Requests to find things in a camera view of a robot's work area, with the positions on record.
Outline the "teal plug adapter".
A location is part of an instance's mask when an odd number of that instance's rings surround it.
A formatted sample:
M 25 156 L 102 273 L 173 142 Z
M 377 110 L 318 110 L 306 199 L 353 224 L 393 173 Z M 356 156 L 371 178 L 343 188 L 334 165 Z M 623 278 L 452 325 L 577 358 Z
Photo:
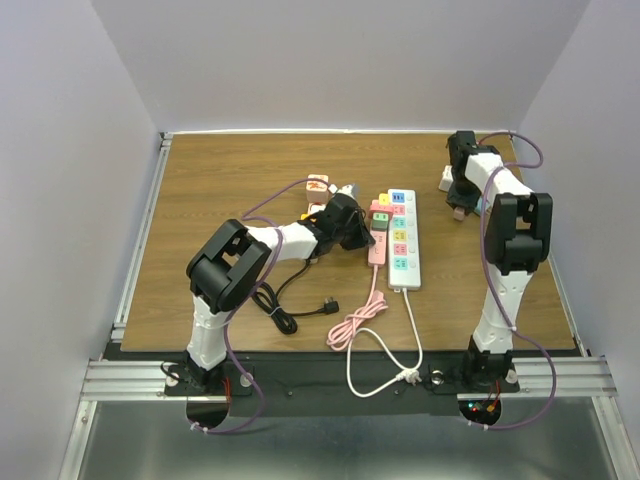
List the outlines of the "teal plug adapter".
M 474 213 L 478 216 L 481 216 L 483 212 L 489 211 L 491 208 L 491 204 L 489 201 L 484 202 L 482 198 L 478 199 L 476 207 L 474 209 Z

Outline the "white power strip pastel sockets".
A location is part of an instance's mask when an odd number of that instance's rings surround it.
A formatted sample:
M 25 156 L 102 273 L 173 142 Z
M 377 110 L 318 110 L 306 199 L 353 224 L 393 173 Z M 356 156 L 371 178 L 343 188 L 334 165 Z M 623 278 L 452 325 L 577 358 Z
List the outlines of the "white power strip pastel sockets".
M 389 189 L 392 218 L 388 229 L 388 285 L 400 291 L 422 286 L 417 194 L 414 190 Z

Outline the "green plug adapter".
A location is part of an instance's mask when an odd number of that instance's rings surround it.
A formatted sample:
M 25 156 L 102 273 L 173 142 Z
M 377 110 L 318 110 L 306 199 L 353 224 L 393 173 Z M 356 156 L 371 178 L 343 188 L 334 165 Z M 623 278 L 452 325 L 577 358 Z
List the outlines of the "green plug adapter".
M 384 212 L 374 212 L 372 214 L 370 228 L 373 231 L 386 231 L 389 226 L 390 215 Z

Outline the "pink plug adapter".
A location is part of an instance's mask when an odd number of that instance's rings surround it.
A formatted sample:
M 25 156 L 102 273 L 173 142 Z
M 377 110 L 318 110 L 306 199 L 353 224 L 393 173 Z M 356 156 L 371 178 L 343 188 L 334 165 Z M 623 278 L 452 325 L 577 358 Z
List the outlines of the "pink plug adapter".
M 376 213 L 393 215 L 393 207 L 391 205 L 382 205 L 377 200 L 373 200 L 368 209 L 368 216 L 372 218 Z

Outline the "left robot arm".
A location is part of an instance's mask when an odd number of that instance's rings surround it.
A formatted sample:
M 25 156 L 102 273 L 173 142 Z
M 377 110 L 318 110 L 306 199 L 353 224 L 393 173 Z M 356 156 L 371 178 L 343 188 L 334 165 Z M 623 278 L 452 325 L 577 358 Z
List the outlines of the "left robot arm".
M 351 184 L 333 193 L 322 210 L 288 225 L 249 227 L 236 219 L 222 224 L 186 268 L 194 305 L 186 348 L 191 386 L 202 394 L 221 386 L 218 365 L 229 350 L 226 326 L 256 291 L 261 273 L 268 274 L 278 261 L 321 257 L 336 245 L 350 251 L 373 244 Z

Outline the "white cube adapter cartoon print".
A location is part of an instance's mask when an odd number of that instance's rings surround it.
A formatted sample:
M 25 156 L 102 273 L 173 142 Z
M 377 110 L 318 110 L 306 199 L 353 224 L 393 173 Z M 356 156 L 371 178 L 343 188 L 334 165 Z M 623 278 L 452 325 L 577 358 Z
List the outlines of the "white cube adapter cartoon print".
M 441 179 L 439 182 L 438 189 L 442 192 L 447 193 L 450 190 L 452 184 L 453 184 L 453 175 L 452 175 L 451 166 L 446 165 L 441 174 Z

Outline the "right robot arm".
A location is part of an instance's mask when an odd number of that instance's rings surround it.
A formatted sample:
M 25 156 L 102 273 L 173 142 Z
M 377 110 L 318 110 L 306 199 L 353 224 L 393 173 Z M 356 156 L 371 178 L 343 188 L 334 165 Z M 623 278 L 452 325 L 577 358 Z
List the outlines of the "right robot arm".
M 472 390 L 510 377 L 524 292 L 550 251 L 553 199 L 527 187 L 498 149 L 459 130 L 447 139 L 451 185 L 446 202 L 458 220 L 481 214 L 481 264 L 487 294 L 463 355 L 460 378 Z

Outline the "small pink USB adapter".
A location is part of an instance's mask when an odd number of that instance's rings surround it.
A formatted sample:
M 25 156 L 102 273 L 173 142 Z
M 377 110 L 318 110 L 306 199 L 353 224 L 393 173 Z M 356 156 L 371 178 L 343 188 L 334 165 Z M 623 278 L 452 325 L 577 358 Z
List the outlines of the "small pink USB adapter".
M 462 221 L 464 221 L 464 220 L 465 220 L 466 216 L 467 216 L 467 214 L 466 214 L 466 210 L 465 210 L 464 208 L 462 208 L 462 207 L 456 207 L 456 208 L 453 210 L 453 218 L 454 218 L 456 221 L 460 221 L 460 222 L 462 222 Z

